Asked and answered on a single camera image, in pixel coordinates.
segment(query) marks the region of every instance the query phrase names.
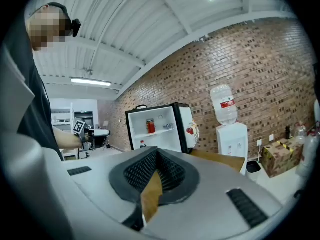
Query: black shirt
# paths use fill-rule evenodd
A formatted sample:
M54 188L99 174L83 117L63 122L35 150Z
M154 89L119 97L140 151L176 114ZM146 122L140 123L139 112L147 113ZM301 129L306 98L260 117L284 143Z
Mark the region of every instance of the black shirt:
M4 43L12 59L25 77L25 84L35 96L21 121L18 133L33 138L43 148L55 150L63 161L51 123L50 102L35 65L23 13L12 25Z

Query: mini fridge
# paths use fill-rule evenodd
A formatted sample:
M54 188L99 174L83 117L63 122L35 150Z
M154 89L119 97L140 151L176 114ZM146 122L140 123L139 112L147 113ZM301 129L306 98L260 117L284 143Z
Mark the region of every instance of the mini fridge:
M132 150L140 149L141 144L145 144L147 147L157 146L188 154L197 143L195 134L187 132L193 122L191 109L187 104L173 103L133 109L126 111L125 117ZM154 121L154 133L148 131L148 120Z

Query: camouflage box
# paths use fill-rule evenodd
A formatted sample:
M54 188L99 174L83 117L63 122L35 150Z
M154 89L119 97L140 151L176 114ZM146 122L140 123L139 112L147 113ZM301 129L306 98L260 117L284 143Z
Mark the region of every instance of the camouflage box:
M302 156L302 145L295 138L281 139L265 146L261 164L270 178L297 166Z

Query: red can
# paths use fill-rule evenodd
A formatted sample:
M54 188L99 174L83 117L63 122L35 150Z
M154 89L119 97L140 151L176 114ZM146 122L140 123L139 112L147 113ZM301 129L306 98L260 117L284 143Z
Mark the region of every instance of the red can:
M155 120L153 119L147 120L146 129L148 130L148 134L154 134L156 132Z

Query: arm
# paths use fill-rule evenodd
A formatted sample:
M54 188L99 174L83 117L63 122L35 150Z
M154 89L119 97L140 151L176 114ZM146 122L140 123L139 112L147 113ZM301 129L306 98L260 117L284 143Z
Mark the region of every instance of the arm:
M81 140L72 133L64 132L56 127L53 128L53 133L55 140L58 144L59 149L81 149L82 142Z

